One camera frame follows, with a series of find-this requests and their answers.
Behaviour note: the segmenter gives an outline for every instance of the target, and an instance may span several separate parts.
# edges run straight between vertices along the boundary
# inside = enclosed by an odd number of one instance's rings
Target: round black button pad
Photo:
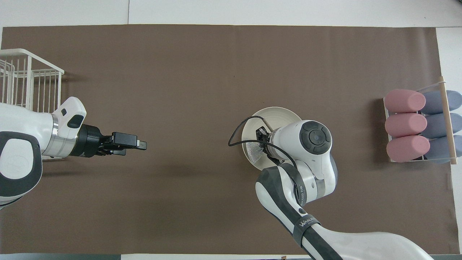
[[[300,142],[308,152],[322,155],[329,150],[332,137],[323,124],[309,121],[304,123],[300,130]]]

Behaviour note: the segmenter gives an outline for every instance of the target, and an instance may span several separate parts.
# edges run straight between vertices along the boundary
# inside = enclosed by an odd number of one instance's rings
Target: black strap
[[[292,236],[300,247],[302,246],[303,233],[305,233],[309,227],[316,223],[319,223],[319,221],[310,214],[304,215],[303,217],[299,218],[297,222],[295,222]]]
[[[295,182],[295,186],[297,188],[298,204],[302,207],[305,206],[308,195],[306,194],[306,187],[305,187],[305,183],[303,182],[302,175],[291,164],[283,163],[279,166],[281,166],[287,172],[287,174],[290,176],[293,182]]]

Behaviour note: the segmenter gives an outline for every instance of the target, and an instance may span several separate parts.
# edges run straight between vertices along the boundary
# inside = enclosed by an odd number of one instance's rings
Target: round plate
[[[273,130],[294,122],[301,121],[301,118],[294,112],[278,106],[263,108],[262,110],[253,114],[253,116],[260,116],[266,119]],[[242,130],[242,141],[255,140],[255,131],[262,126],[264,126],[265,129],[269,131],[268,127],[261,119],[249,119],[245,123]],[[249,162],[257,169],[263,170],[264,168],[275,166],[274,162],[269,160],[266,154],[263,153],[263,149],[258,146],[257,142],[245,142],[242,144],[242,149],[244,150],[244,154],[247,160],[249,160]]]

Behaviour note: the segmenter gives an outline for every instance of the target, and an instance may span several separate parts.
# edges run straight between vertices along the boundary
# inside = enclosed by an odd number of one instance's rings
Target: white wire rack
[[[0,50],[0,99],[36,112],[61,105],[64,70],[25,49]]]

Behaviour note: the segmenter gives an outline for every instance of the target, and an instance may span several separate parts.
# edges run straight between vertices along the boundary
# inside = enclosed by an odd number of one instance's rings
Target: rolled pink towel
[[[385,130],[393,137],[413,136],[427,127],[427,119],[417,113],[391,115],[385,121]]]
[[[385,96],[385,107],[390,112],[411,113],[425,106],[425,96],[414,90],[394,89]]]
[[[387,144],[387,154],[396,162],[419,158],[430,150],[430,142],[423,136],[404,136]]]

